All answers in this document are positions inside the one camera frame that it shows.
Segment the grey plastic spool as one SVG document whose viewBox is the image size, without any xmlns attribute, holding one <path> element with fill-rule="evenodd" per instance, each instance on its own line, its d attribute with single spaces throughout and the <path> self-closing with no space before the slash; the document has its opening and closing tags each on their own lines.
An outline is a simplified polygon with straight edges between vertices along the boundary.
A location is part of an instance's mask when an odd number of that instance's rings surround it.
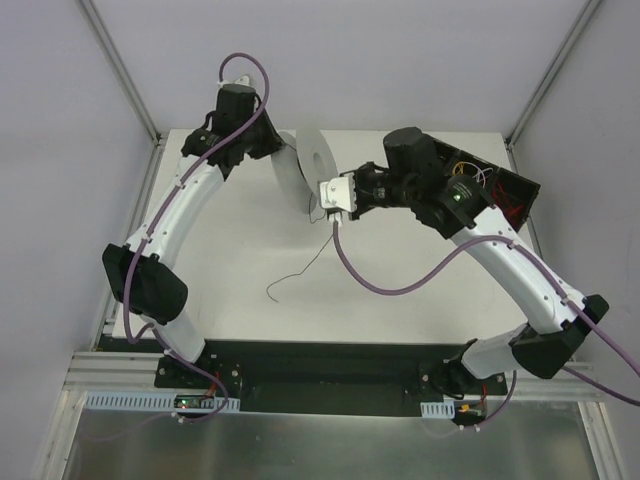
<svg viewBox="0 0 640 480">
<path fill-rule="evenodd" d="M 303 215 L 318 205 L 319 184 L 338 176 L 331 148 L 322 134 L 306 126 L 294 134 L 279 131 L 283 147 L 271 155 L 278 186 L 289 206 Z"/>
</svg>

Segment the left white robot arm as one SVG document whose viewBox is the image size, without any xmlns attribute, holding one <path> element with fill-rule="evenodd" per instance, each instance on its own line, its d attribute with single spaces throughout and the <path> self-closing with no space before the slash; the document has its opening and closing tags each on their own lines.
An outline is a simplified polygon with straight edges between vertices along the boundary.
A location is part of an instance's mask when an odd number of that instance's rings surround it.
<svg viewBox="0 0 640 480">
<path fill-rule="evenodd" d="M 283 146 L 256 90 L 222 85 L 215 109 L 186 138 L 159 203 L 123 245 L 109 244 L 102 254 L 123 315 L 147 321 L 165 349 L 182 358 L 176 375 L 188 388 L 204 387 L 212 367 L 200 357 L 205 340 L 186 311 L 188 287 L 174 271 L 178 254 L 199 213 L 232 170 L 247 157 L 259 160 Z"/>
</svg>

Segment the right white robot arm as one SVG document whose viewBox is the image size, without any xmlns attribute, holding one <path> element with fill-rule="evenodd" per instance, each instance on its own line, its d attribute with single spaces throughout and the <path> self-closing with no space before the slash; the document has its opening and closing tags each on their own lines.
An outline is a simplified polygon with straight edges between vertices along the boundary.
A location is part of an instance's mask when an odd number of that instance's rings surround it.
<svg viewBox="0 0 640 480">
<path fill-rule="evenodd" d="M 486 378 L 524 370 L 551 379 L 609 310 L 554 273 L 521 239 L 494 198 L 468 175 L 447 170 L 438 142 L 417 127 L 383 139 L 386 166 L 367 162 L 344 173 L 352 220 L 376 208 L 407 208 L 423 225 L 468 253 L 509 294 L 523 325 L 488 339 L 472 339 L 428 374 L 434 390 L 462 398 Z"/>
</svg>

